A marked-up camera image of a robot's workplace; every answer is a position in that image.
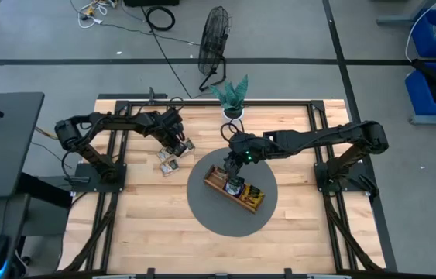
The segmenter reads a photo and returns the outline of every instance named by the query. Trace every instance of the small wooden box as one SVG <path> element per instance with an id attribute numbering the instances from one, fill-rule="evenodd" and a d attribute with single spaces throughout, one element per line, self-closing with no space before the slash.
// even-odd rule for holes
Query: small wooden box
<path id="1" fill-rule="evenodd" d="M 241 205 L 243 208 L 249 210 L 252 213 L 256 213 L 257 209 L 261 205 L 264 199 L 264 194 L 260 192 L 262 195 L 259 198 L 259 202 L 257 206 L 254 208 L 251 205 L 248 205 L 244 201 L 242 201 L 240 198 L 236 198 L 234 195 L 229 194 L 227 191 L 225 191 L 226 182 L 228 181 L 228 175 L 226 174 L 225 170 L 221 169 L 220 167 L 217 167 L 215 165 L 211 166 L 211 168 L 208 170 L 204 177 L 205 184 L 211 186 L 211 188 L 215 189 L 216 191 L 222 193 L 224 196 L 228 197 L 229 199 L 233 200 L 234 202 Z"/>

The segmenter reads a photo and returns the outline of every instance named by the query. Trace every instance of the fan stand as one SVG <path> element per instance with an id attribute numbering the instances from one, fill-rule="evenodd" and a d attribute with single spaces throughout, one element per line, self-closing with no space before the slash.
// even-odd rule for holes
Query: fan stand
<path id="1" fill-rule="evenodd" d="M 202 81 L 201 86 L 199 86 L 199 90 L 201 90 L 201 92 L 203 92 L 204 90 L 208 89 L 209 86 L 211 86 L 211 85 L 217 85 L 217 84 L 220 84 L 220 83 L 222 83 L 223 81 L 225 81 L 225 79 L 226 79 L 226 58 L 223 57 L 223 56 L 221 56 L 221 60 L 223 61 L 223 78 L 222 78 L 220 81 L 216 81 L 216 82 L 213 83 L 213 84 L 210 84 L 210 85 L 208 85 L 208 86 L 203 87 L 204 84 L 205 84 L 206 82 L 208 82 L 209 78 L 210 78 L 213 74 L 217 74 L 216 71 L 212 71 L 211 73 L 208 74 L 208 76 L 204 79 L 204 81 Z"/>

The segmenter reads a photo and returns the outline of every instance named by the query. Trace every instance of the white pot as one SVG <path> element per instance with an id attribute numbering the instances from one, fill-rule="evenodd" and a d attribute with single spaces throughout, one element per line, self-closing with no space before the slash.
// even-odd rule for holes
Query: white pot
<path id="1" fill-rule="evenodd" d="M 241 125 L 240 125 L 240 121 L 239 121 L 238 119 L 242 120 L 242 119 L 243 119 L 243 115 L 245 115 L 245 109 L 242 109 L 242 114 L 240 115 L 240 117 L 238 117 L 237 119 L 233 119 L 233 122 L 232 122 L 232 123 L 233 123 L 235 126 L 240 127 Z M 226 114 L 225 114 L 225 110 L 223 109 L 223 121 L 224 121 L 225 123 L 229 123 L 231 120 L 232 120 L 231 118 L 229 118 L 228 116 L 226 116 Z"/>

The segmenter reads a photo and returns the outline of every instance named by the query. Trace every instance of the green plant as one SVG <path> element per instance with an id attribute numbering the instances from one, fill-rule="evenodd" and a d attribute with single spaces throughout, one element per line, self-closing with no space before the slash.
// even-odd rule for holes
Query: green plant
<path id="1" fill-rule="evenodd" d="M 211 93 L 221 102 L 221 106 L 227 112 L 236 112 L 243 109 L 243 100 L 247 95 L 249 76 L 246 75 L 236 88 L 229 81 L 225 82 L 225 93 L 221 93 L 215 86 L 211 86 Z"/>

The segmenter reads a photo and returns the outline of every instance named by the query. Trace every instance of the potted plant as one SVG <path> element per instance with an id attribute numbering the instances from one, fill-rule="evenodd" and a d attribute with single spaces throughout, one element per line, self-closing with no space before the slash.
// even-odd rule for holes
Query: potted plant
<path id="1" fill-rule="evenodd" d="M 227 122 L 242 119 L 244 115 L 243 100 L 249 87 L 249 76 L 245 76 L 236 88 L 229 81 L 225 82 L 225 93 L 221 93 L 215 86 L 211 86 L 211 93 L 216 96 L 223 107 L 223 117 Z"/>

